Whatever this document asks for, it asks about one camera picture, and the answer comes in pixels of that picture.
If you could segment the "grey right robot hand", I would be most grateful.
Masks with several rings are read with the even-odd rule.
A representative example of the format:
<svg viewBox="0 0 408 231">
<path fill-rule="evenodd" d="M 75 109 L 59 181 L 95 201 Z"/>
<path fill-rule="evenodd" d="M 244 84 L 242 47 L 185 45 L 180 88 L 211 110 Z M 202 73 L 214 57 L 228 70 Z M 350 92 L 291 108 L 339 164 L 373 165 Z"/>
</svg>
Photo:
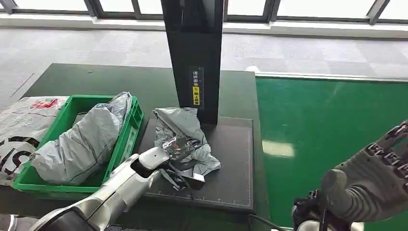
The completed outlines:
<svg viewBox="0 0 408 231">
<path fill-rule="evenodd" d="M 347 222 L 375 222 L 408 209 L 408 122 L 403 121 L 321 180 L 329 211 Z"/>
</svg>

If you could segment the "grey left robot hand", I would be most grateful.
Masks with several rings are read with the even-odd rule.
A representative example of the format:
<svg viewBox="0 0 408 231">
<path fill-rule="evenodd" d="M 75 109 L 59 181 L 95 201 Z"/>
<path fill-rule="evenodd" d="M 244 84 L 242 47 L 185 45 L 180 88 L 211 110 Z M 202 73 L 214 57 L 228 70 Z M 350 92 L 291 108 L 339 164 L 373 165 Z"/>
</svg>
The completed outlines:
<svg viewBox="0 0 408 231">
<path fill-rule="evenodd" d="M 180 162 L 201 147 L 201 141 L 194 138 L 173 137 L 163 143 L 162 148 L 171 161 Z"/>
</svg>

